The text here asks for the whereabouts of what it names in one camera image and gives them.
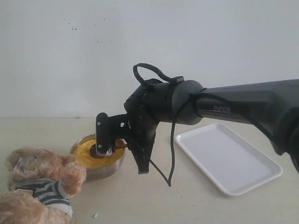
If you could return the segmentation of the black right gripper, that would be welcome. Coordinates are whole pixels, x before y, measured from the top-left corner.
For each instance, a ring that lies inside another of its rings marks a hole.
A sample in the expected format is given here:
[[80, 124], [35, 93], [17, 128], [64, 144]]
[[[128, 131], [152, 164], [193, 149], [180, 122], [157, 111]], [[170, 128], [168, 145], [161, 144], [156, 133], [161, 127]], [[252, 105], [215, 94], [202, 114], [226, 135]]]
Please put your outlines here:
[[124, 103], [124, 108], [128, 114], [134, 141], [138, 145], [132, 147], [138, 174], [147, 174], [159, 122], [150, 116], [148, 105], [144, 102], [142, 94], [133, 93]]

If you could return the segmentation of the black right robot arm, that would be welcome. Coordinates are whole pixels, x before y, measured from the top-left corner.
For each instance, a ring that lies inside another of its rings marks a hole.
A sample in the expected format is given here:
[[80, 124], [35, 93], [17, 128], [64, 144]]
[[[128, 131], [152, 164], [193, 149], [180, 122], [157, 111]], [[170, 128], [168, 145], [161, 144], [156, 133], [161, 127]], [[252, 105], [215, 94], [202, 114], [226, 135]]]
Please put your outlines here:
[[160, 122], [195, 125], [203, 118], [254, 125], [278, 155], [299, 166], [299, 82], [297, 79], [204, 88], [197, 81], [147, 80], [126, 100], [131, 137], [126, 138], [140, 174], [149, 163]]

